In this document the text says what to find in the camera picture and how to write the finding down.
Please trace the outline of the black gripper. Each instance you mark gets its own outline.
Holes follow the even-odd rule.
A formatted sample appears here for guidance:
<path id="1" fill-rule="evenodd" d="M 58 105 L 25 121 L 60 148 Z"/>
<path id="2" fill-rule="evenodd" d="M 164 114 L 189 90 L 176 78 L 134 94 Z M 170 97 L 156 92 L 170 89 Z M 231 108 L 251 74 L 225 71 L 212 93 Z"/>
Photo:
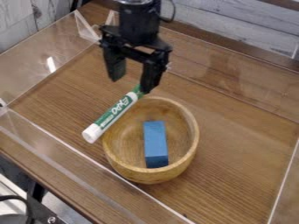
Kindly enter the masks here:
<path id="1" fill-rule="evenodd" d="M 158 38 L 158 5 L 120 5 L 118 25 L 101 25 L 102 48 L 108 77 L 117 81 L 126 72 L 126 59 L 142 64 L 140 91 L 148 94 L 158 85 L 166 70 L 172 47 Z"/>

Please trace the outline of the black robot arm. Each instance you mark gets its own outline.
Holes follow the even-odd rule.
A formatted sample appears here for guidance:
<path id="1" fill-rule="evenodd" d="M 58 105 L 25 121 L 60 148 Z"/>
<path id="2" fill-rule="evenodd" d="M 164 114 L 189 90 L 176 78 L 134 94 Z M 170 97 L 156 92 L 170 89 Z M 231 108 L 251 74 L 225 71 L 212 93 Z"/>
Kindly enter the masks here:
<path id="1" fill-rule="evenodd" d="M 161 0 L 116 0 L 118 26 L 100 26 L 102 56 L 108 77 L 117 81 L 126 73 L 126 59 L 142 64 L 140 91 L 148 94 L 158 85 L 172 46 L 158 37 L 160 22 L 173 21 L 160 16 Z"/>

